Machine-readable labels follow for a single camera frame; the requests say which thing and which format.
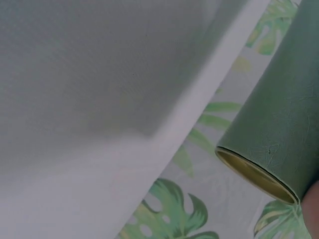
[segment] white surface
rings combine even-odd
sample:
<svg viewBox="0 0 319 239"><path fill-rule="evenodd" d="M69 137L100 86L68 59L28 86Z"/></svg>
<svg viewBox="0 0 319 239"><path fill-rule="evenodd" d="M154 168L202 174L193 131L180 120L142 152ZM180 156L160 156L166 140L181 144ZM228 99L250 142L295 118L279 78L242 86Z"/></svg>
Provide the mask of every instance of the white surface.
<svg viewBox="0 0 319 239"><path fill-rule="evenodd" d="M115 237L268 2L1 2L0 237Z"/></svg>

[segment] leaf pattern tablecloth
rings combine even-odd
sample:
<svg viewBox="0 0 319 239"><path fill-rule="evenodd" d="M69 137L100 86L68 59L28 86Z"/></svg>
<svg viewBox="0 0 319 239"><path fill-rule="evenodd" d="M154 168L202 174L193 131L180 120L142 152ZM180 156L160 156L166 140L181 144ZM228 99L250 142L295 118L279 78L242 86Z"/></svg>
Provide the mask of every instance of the leaf pattern tablecloth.
<svg viewBox="0 0 319 239"><path fill-rule="evenodd" d="M215 143L268 66L299 3L271 0L211 102L117 238L311 238L299 206L272 199L214 153Z"/></svg>

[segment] tropical leaf pattern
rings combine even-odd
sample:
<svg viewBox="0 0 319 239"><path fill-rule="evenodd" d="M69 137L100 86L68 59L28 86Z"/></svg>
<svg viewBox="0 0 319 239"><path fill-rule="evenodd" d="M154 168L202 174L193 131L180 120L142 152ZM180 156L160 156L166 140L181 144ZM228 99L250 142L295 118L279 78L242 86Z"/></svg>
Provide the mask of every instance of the tropical leaf pattern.
<svg viewBox="0 0 319 239"><path fill-rule="evenodd" d="M231 122L222 117L211 115L211 113L237 112L240 108L241 104L235 102L211 102L206 106L204 113L199 117L197 123L212 127L216 130L226 130ZM215 146L207 139L204 134L196 129L196 127L191 129L186 140L205 150L210 156L215 156ZM191 158L187 154L186 148L183 144L174 155L172 161L189 177L194 176Z"/></svg>
<svg viewBox="0 0 319 239"><path fill-rule="evenodd" d="M231 69L238 72L247 73L251 69L250 62L243 56L238 56L234 61Z"/></svg>
<svg viewBox="0 0 319 239"><path fill-rule="evenodd" d="M256 239L311 239L300 206L268 203L254 227Z"/></svg>
<svg viewBox="0 0 319 239"><path fill-rule="evenodd" d="M249 36L246 46L262 55L271 55L278 46L277 35L283 38L297 12L291 0L272 0Z"/></svg>
<svg viewBox="0 0 319 239"><path fill-rule="evenodd" d="M161 210L155 211L143 200L133 213L135 224L126 223L119 233L121 239L219 239L212 231L194 235L207 222L205 204L192 194L193 212L184 208L181 188L167 179L157 179L149 193L161 202Z"/></svg>

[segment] green roll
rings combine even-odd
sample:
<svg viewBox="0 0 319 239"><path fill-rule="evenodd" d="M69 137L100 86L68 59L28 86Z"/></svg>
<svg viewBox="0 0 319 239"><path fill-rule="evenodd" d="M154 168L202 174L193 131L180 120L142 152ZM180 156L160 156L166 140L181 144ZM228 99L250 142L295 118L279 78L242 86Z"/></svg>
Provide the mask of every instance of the green roll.
<svg viewBox="0 0 319 239"><path fill-rule="evenodd" d="M268 68L217 144L217 156L287 204L319 172L319 1L303 0Z"/></svg>

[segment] roll end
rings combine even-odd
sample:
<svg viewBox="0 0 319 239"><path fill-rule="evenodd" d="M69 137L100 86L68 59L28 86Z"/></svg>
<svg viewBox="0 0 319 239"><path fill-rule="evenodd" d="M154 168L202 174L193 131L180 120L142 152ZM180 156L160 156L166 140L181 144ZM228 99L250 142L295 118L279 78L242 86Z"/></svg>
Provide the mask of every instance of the roll end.
<svg viewBox="0 0 319 239"><path fill-rule="evenodd" d="M290 205L300 203L288 187L257 164L223 147L217 147L215 153L233 171L270 196Z"/></svg>

